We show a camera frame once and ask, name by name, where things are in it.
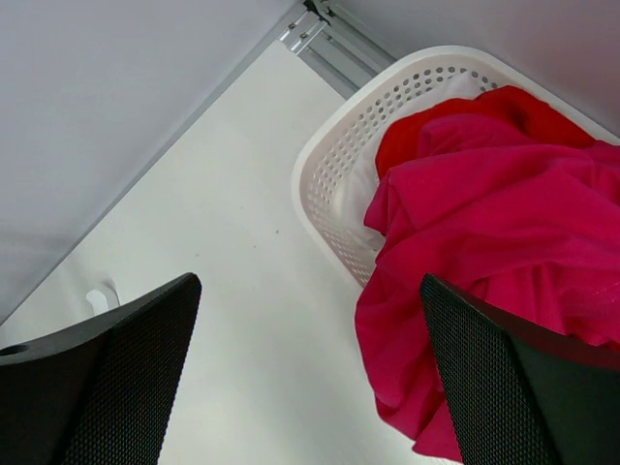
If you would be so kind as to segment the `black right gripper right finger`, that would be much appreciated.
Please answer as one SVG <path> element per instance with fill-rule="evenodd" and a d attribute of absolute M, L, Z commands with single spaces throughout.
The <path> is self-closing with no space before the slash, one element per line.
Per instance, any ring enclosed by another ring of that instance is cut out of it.
<path fill-rule="evenodd" d="M 419 294 L 464 463 L 618 463 L 618 353 L 432 274 Z"/>

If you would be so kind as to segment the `red t shirt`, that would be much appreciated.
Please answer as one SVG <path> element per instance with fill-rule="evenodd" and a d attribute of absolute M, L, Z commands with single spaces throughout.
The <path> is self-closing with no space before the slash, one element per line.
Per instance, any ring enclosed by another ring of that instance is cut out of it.
<path fill-rule="evenodd" d="M 398 118 L 390 124 L 375 158 L 377 174 L 419 157 L 422 129 L 439 120 L 502 123 L 535 142 L 587 148 L 595 139 L 548 103 L 525 90 L 506 85 L 480 94 L 474 99 L 451 98 Z"/>

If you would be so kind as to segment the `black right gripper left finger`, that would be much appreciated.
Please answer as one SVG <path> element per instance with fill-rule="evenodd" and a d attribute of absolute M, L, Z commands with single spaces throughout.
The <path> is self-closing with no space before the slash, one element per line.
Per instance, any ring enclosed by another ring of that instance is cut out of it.
<path fill-rule="evenodd" d="M 155 464 L 197 318 L 186 273 L 1 351 L 4 464 Z"/>

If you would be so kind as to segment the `white t shirt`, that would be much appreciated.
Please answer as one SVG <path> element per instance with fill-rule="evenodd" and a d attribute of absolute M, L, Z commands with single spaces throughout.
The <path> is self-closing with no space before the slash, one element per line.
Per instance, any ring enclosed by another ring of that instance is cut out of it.
<path fill-rule="evenodd" d="M 341 188 L 342 225 L 359 246 L 379 251 L 385 243 L 384 237 L 379 232 L 364 225 L 364 217 L 379 186 L 375 158 L 389 126 L 398 119 L 430 109 L 445 100 L 452 98 L 472 100 L 480 93 L 477 81 L 470 75 L 459 74 L 449 77 L 431 90 L 398 104 L 395 113 L 390 115 L 386 122 L 379 124 L 377 133 L 360 149 L 359 156 Z"/>

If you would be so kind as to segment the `magenta pink t shirt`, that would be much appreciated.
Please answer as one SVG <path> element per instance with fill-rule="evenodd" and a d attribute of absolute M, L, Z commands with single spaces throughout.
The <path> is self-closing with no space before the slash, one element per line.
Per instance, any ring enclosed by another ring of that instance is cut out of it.
<path fill-rule="evenodd" d="M 385 239 L 356 305 L 380 418 L 460 460 L 419 286 L 434 274 L 525 320 L 619 348 L 619 149 L 535 142 L 502 123 L 426 125 L 366 213 Z"/>

